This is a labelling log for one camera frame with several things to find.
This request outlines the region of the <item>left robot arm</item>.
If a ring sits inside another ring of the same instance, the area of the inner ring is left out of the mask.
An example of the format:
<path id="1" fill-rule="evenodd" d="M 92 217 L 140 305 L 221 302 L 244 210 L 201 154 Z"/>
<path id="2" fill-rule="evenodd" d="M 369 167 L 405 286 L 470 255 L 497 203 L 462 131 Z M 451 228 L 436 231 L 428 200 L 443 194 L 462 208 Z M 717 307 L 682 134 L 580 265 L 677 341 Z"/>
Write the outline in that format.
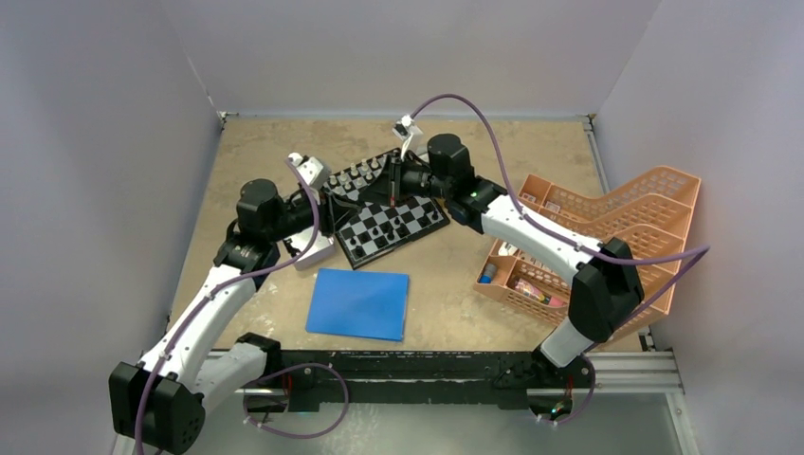
<path id="1" fill-rule="evenodd" d="M 335 200 L 300 182 L 279 195 L 268 179 L 247 182 L 197 294 L 159 342 L 135 364 L 121 362 L 108 380 L 113 427 L 132 453 L 184 454 L 219 402 L 254 382 L 269 388 L 297 371 L 280 342 L 247 333 L 217 359 L 216 339 L 272 273 L 302 258 L 331 230 Z"/>

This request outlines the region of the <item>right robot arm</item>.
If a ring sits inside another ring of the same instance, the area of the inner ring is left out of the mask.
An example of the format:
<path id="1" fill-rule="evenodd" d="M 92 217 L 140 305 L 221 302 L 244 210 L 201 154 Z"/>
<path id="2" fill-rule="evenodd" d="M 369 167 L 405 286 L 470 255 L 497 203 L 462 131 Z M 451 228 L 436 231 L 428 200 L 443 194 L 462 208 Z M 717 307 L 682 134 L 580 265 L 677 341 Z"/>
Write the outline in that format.
<path id="1" fill-rule="evenodd" d="M 427 155 L 422 162 L 392 151 L 359 190 L 359 201 L 391 207 L 414 196 L 437 198 L 458 224 L 515 246 L 566 282 L 567 316 L 534 350 L 532 361 L 538 382 L 556 385 L 577 357 L 605 342 L 645 297 L 629 245 L 574 233 L 526 208 L 509 190 L 475 173 L 467 146 L 454 134 L 432 137 Z"/>

